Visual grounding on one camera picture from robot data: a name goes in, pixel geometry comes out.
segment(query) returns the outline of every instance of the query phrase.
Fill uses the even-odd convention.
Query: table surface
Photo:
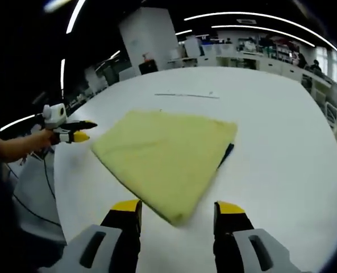
[[[219,98],[155,96],[214,92]],[[55,153],[57,211],[67,242],[110,208],[135,196],[90,150],[132,109],[162,109],[237,122],[232,154],[191,219],[173,227],[143,205],[137,272],[216,272],[214,202],[245,209],[290,251],[301,270],[318,271],[337,247],[337,144],[307,91],[288,78],[240,68],[181,68],[119,82],[71,117],[98,127],[84,143],[61,143]]]

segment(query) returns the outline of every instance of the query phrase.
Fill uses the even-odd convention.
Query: towel
[[[172,225],[183,224],[210,184],[235,123],[162,111],[130,111],[91,149],[133,194]]]

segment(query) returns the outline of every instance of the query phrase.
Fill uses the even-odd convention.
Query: ceiling
[[[310,14],[304,16],[292,1],[86,0],[68,35],[66,28],[77,1],[48,15],[43,13],[45,2],[0,0],[0,113],[5,109],[16,112],[15,116],[0,118],[1,123],[31,114],[30,102],[42,91],[55,101],[60,98],[61,59],[66,59],[68,92],[81,82],[84,68],[106,60],[117,50],[121,50],[120,57],[127,57],[118,24],[140,6],[168,9],[176,32],[192,29],[195,34],[206,34],[213,31],[213,25],[238,24],[236,19],[253,18],[257,26],[326,45],[298,27],[258,16],[218,15],[184,21],[199,14],[246,11],[292,20],[327,36],[318,21],[308,19]]]

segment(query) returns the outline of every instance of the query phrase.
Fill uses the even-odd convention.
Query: laboratory room
[[[0,0],[7,271],[337,272],[337,0]]]

